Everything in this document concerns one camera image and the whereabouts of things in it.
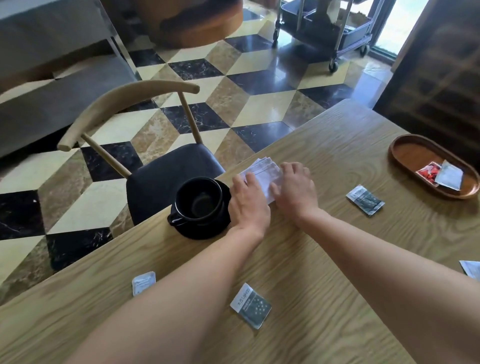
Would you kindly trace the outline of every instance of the wooden table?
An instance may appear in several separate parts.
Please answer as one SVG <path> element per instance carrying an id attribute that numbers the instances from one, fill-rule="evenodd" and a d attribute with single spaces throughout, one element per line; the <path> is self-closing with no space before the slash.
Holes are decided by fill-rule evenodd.
<path id="1" fill-rule="evenodd" d="M 325 111 L 220 177 L 269 156 L 310 168 L 320 206 L 335 217 L 460 270 L 480 260 L 478 200 L 450 201 L 387 162 L 404 131 L 351 100 Z M 368 218 L 345 194 L 363 184 L 385 206 Z M 163 210 L 0 308 L 0 363 L 61 363 L 132 296 L 133 277 L 157 278 L 208 242 L 180 236 Z M 272 224 L 231 292 L 248 282 L 272 304 L 260 330 L 228 305 L 207 339 L 202 363 L 409 363 L 406 351 L 308 236 L 272 205 Z"/>

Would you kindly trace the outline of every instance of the forearm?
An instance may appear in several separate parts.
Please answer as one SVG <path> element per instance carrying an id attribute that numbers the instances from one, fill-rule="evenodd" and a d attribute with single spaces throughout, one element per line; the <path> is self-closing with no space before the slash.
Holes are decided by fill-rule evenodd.
<path id="1" fill-rule="evenodd" d="M 418 363 L 480 358 L 480 285 L 321 210 L 298 221 Z"/>
<path id="2" fill-rule="evenodd" d="M 233 228 L 122 306 L 67 363 L 190 362 L 224 308 L 237 272 L 261 239 Z"/>

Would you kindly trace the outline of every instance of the checkered floor tile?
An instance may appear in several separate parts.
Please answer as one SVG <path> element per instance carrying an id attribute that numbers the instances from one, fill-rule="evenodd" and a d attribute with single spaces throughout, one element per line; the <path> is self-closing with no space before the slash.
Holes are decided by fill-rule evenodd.
<path id="1" fill-rule="evenodd" d="M 273 12 L 245 1 L 243 15 L 224 40 L 172 50 L 151 43 L 136 14 L 125 14 L 139 35 L 127 48 L 143 79 L 200 86 L 186 99 L 204 144 L 226 170 L 344 98 L 372 107 L 391 76 L 388 66 L 358 55 L 341 59 L 331 75 L 324 55 L 283 31 L 272 47 Z M 54 79 L 10 90 L 0 102 L 48 82 Z M 132 171 L 194 142 L 176 94 L 128 107 L 90 134 Z M 0 304 L 132 226 L 125 180 L 85 143 L 0 170 Z"/>

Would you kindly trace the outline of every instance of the oval wooden tray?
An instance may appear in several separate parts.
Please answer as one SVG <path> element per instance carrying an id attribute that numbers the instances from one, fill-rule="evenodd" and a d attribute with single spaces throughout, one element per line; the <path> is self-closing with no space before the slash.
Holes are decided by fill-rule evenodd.
<path id="1" fill-rule="evenodd" d="M 401 135 L 390 144 L 388 152 L 390 157 L 404 167 L 413 178 L 444 196 L 466 199 L 476 196 L 479 192 L 480 176 L 477 171 L 453 153 L 424 136 L 416 134 Z M 440 185 L 435 187 L 415 173 L 430 162 L 442 165 L 444 160 L 463 171 L 460 191 Z"/>

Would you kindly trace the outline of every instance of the red packet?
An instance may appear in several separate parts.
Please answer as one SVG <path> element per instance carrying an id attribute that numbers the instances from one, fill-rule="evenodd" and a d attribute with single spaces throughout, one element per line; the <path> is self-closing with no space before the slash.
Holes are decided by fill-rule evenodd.
<path id="1" fill-rule="evenodd" d="M 438 172 L 442 169 L 442 166 L 435 162 L 430 162 L 422 169 L 416 171 L 415 173 L 421 176 L 423 179 L 427 180 L 429 183 L 433 184 L 435 187 L 438 186 L 438 183 L 435 182 Z"/>

